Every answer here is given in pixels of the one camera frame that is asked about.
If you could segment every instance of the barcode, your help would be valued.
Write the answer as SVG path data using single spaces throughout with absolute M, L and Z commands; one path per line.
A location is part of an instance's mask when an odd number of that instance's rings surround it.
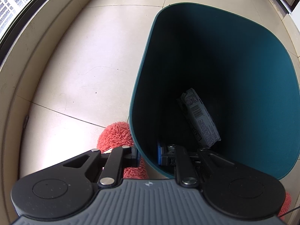
M 199 105 L 195 105 L 194 107 L 191 108 L 193 114 L 194 114 L 194 117 L 197 119 L 198 117 L 201 117 L 203 116 L 203 112 L 201 110 L 201 108 L 199 107 Z
M 194 103 L 197 103 L 199 100 L 198 98 L 195 96 L 194 93 L 187 95 L 184 99 L 184 101 L 189 105 L 193 105 Z

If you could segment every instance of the blue item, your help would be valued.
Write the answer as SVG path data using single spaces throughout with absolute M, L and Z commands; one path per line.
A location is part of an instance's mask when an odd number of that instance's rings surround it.
M 157 144 L 157 161 L 161 165 L 161 146 L 159 143 Z
M 160 140 L 199 148 L 176 103 L 189 88 L 220 133 L 213 151 L 277 179 L 289 173 L 300 150 L 300 95 L 290 56 L 274 34 L 201 4 L 173 4 L 157 14 L 129 117 L 138 150 L 167 177 L 173 168 L 158 164 Z

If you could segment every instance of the tile floor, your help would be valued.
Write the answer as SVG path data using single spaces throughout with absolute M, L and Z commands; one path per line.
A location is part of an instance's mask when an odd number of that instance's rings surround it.
M 294 46 L 268 0 L 91 0 L 61 39 L 36 90 L 21 176 L 95 147 L 105 126 L 127 120 L 153 19 L 177 2 L 214 6 L 265 26 L 286 47 L 300 77 Z M 299 171 L 298 161 L 283 179 L 292 206 L 300 192 Z

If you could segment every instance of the cable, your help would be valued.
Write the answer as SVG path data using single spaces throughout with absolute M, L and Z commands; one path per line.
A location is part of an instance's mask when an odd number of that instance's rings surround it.
M 280 218 L 280 217 L 283 217 L 284 215 L 289 214 L 290 212 L 293 212 L 294 210 L 297 210 L 297 209 L 299 209 L 299 208 L 300 208 L 300 206 L 298 206 L 298 207 L 296 207 L 296 208 L 294 208 L 294 209 L 291 209 L 290 211 L 288 211 L 288 212 L 282 214 L 281 216 L 279 216 L 279 218 Z

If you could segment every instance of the ribbed plastic surface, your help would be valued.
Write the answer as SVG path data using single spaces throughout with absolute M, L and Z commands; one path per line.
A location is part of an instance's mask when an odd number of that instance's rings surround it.
M 60 221 L 44 222 L 20 217 L 14 225 L 133 225 L 133 224 L 284 224 L 277 217 L 240 221 L 211 208 L 196 189 L 186 189 L 173 179 L 125 179 L 114 189 L 102 190 L 81 213 Z

